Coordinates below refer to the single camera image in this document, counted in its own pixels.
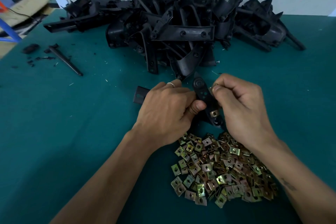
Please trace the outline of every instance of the tattoo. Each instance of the tattoo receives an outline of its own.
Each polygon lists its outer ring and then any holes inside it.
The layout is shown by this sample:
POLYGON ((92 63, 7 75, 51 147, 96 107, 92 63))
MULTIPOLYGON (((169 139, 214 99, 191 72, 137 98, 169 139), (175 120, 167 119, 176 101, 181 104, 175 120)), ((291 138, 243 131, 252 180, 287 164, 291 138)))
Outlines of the tattoo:
POLYGON ((281 179, 282 179, 283 185, 286 186, 288 189, 290 189, 291 191, 297 190, 292 184, 287 182, 284 178, 281 178, 281 179))

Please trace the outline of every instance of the green table surface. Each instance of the green table surface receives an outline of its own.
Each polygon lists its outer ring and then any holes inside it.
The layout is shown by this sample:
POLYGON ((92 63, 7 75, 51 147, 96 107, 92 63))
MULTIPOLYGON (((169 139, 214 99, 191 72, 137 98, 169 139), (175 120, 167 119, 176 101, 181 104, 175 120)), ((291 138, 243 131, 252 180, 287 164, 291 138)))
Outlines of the green table surface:
MULTIPOLYGON (((45 22, 64 14, 57 10, 45 22)), ((197 71, 208 85, 223 72, 259 84, 278 136, 335 189, 336 18, 283 16, 283 22, 307 50, 283 43, 265 53, 233 39, 229 51, 216 44, 216 67, 197 71)), ((106 27, 51 34, 40 24, 0 60, 0 223, 48 223, 134 124, 140 108, 132 102, 136 87, 174 79, 170 68, 148 73, 144 58, 130 48, 109 49, 106 27), (20 52, 31 43, 41 46, 31 55, 34 67, 20 52), (35 61, 55 43, 83 77, 58 59, 35 61)), ((193 132, 221 131, 201 122, 193 132)), ((214 201, 203 207, 177 197, 170 185, 177 147, 163 147, 149 158, 119 223, 300 222, 283 191, 272 202, 236 199, 223 209, 214 201)))

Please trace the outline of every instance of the fingernail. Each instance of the fingernail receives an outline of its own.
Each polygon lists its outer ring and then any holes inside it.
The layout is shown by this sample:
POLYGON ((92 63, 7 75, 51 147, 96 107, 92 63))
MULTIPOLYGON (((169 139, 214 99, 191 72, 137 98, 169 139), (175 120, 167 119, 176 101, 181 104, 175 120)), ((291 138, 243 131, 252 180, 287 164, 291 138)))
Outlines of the fingernail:
POLYGON ((199 110, 203 110, 203 109, 204 109, 204 103, 202 103, 202 102, 198 102, 198 103, 196 103, 196 107, 197 107, 197 109, 199 109, 199 110))
POLYGON ((220 89, 222 86, 216 85, 212 88, 212 92, 215 92, 216 90, 220 89))

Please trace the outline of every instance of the right hand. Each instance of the right hand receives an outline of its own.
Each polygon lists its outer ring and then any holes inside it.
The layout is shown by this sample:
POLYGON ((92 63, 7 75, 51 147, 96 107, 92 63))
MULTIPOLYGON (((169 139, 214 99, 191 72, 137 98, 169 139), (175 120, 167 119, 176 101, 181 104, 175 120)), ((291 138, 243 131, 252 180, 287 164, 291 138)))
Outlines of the right hand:
POLYGON ((276 139, 268 119, 261 87, 229 74, 222 74, 212 88, 223 107, 226 127, 235 140, 249 150, 276 139))

